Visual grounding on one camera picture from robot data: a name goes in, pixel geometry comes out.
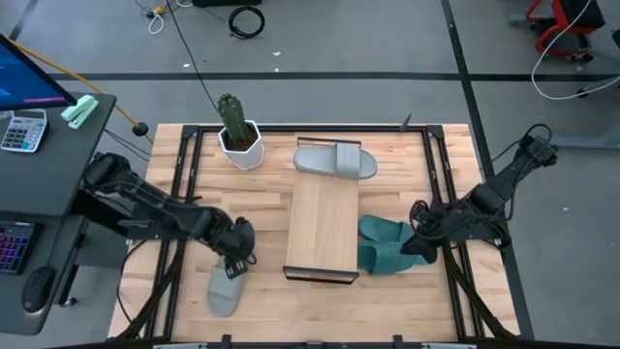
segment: wooden platform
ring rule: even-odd
[[[163,190],[171,181],[182,125],[160,125],[152,149],[147,180]],[[467,125],[444,125],[458,195],[480,180],[478,162]],[[226,159],[215,134],[203,142],[197,195],[202,205],[219,206],[231,216],[243,215],[257,230],[256,256],[236,313],[215,317],[206,303],[209,273],[217,257],[204,246],[188,245],[179,292],[173,340],[220,341],[406,341],[456,339],[443,259],[432,266],[415,266],[391,276],[362,271],[351,286],[287,280],[282,272],[287,250],[297,136],[362,140],[379,163],[376,176],[359,182],[358,214],[406,220],[416,199],[430,201],[431,192],[421,137],[403,133],[278,133],[264,134],[264,163],[243,173]],[[436,163],[439,151],[433,142]],[[444,199],[445,183],[439,167]],[[130,258],[121,283],[121,298],[131,316],[150,294],[159,242],[150,241]],[[480,295],[512,332],[517,325],[512,299],[497,250],[469,242],[472,268]],[[165,307],[160,307],[161,333]],[[463,310],[473,333],[469,305]],[[117,306],[110,335],[127,321]]]
[[[284,273],[351,283],[357,272],[359,181],[294,172]]]

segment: white hexagonal pot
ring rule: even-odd
[[[250,127],[256,131],[256,141],[249,149],[245,151],[234,151],[226,149],[226,145],[224,143],[224,133],[226,132],[226,127],[222,128],[218,137],[220,138],[220,144],[222,145],[222,150],[224,150],[224,154],[231,160],[231,162],[237,166],[242,171],[250,171],[252,169],[256,169],[263,163],[264,149],[263,149],[263,136],[261,136],[261,131],[259,131],[259,127],[256,125],[256,122],[251,120],[245,121]]]

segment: wooden block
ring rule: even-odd
[[[289,279],[353,283],[358,181],[296,171],[284,273]]]

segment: computer mouse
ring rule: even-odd
[[[47,303],[56,271],[52,267],[40,267],[30,273],[21,290],[21,306],[29,313],[41,310]]]

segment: concrete floor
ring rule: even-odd
[[[0,0],[0,33],[9,35],[28,1]],[[141,0],[145,6],[158,1]],[[463,55],[471,74],[526,75],[536,63],[535,38],[507,25],[508,15],[530,0],[450,0]],[[606,27],[592,38],[596,49],[620,56],[610,28],[620,4],[599,0]],[[233,73],[206,80],[213,95],[230,92],[259,122],[470,123],[460,80],[243,79],[236,73],[400,72],[457,74],[441,1],[264,0],[267,25],[260,38],[228,36],[217,18],[196,8],[175,12],[203,73]],[[211,10],[226,17],[231,8]],[[189,56],[170,16],[157,35],[129,0],[38,1],[18,41],[79,73],[192,73]],[[575,66],[550,59],[541,73],[573,75]],[[593,61],[580,74],[613,73]],[[196,80],[98,80],[119,104],[151,126],[160,122],[215,122],[218,117]],[[88,91],[62,81],[72,91]],[[550,94],[572,94],[582,83],[545,82]],[[529,82],[473,82],[474,96],[491,155],[544,122],[562,135],[597,135],[617,123],[617,89],[585,100],[552,102]],[[114,113],[108,127],[131,138],[130,125]],[[121,153],[139,174],[146,164],[104,136],[102,151]],[[511,222],[516,260],[537,339],[620,345],[620,237],[617,233],[617,173],[611,151],[561,150],[558,164],[532,174],[516,196]],[[507,160],[498,161],[501,170]],[[54,308],[35,337],[0,334],[1,347],[39,348],[100,341],[108,332],[118,270],[84,269],[74,294],[82,303]]]

